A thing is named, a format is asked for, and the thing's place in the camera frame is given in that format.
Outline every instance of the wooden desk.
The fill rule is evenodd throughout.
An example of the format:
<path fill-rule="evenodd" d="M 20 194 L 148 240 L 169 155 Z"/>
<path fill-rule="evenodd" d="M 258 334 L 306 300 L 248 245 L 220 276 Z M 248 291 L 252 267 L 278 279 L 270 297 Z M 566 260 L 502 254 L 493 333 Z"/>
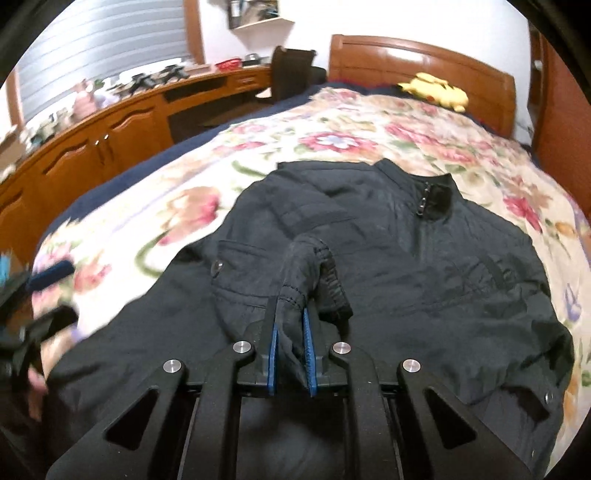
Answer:
<path fill-rule="evenodd" d="M 269 67 L 192 77 L 133 95 L 59 133 L 0 184 L 0 251 L 30 262 L 45 229 L 79 196 L 173 145 L 169 116 L 270 84 Z"/>

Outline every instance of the red container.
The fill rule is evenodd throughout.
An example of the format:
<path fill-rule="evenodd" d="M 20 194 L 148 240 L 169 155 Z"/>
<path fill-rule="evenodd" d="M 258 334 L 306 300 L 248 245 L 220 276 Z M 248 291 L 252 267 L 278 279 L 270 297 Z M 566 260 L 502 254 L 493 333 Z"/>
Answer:
<path fill-rule="evenodd" d="M 242 60 L 239 58 L 225 60 L 216 63 L 216 67 L 220 72 L 231 72 L 242 68 Z"/>

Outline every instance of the wooden headboard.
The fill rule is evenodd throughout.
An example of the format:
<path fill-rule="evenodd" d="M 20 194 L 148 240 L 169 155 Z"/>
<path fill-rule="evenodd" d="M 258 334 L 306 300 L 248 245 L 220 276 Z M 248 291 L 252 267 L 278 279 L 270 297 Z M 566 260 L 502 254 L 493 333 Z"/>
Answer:
<path fill-rule="evenodd" d="M 508 73 L 445 48 L 399 38 L 333 35 L 329 81 L 396 85 L 418 72 L 464 90 L 468 113 L 510 137 L 515 120 L 515 80 Z"/>

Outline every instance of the cabinet handle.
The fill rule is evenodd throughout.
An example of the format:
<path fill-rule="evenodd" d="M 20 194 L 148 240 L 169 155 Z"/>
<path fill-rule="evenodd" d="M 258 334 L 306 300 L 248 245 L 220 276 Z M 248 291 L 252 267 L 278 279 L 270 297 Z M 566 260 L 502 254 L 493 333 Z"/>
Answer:
<path fill-rule="evenodd" d="M 99 153 L 100 164 L 104 166 L 105 165 L 105 159 L 103 158 L 103 153 L 100 151 L 99 143 L 100 143 L 100 141 L 97 140 L 95 142 L 95 147 L 96 147 L 96 149 L 97 149 L 97 151 Z"/>
<path fill-rule="evenodd" d="M 105 135 L 104 140 L 106 141 L 107 148 L 109 149 L 109 153 L 111 154 L 111 161 L 115 161 L 115 153 L 113 152 L 113 148 L 111 147 L 111 142 L 109 141 L 109 134 Z"/>

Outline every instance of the black jacket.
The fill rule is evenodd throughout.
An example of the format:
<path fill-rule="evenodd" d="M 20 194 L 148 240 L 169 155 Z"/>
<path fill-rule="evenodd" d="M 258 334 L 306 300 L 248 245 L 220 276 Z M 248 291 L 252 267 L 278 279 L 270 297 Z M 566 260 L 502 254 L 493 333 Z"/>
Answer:
<path fill-rule="evenodd" d="M 305 384 L 301 315 L 312 294 L 321 319 L 378 368 L 419 360 L 543 475 L 573 347 L 531 240 L 463 199 L 451 175 L 411 176 L 388 160 L 282 164 L 248 188 L 215 233 L 57 364 L 46 407 L 55 452 L 118 386 L 169 358 L 191 368 L 241 339 L 269 296 L 279 297 L 282 365 Z M 69 437 L 64 417 L 78 429 Z"/>

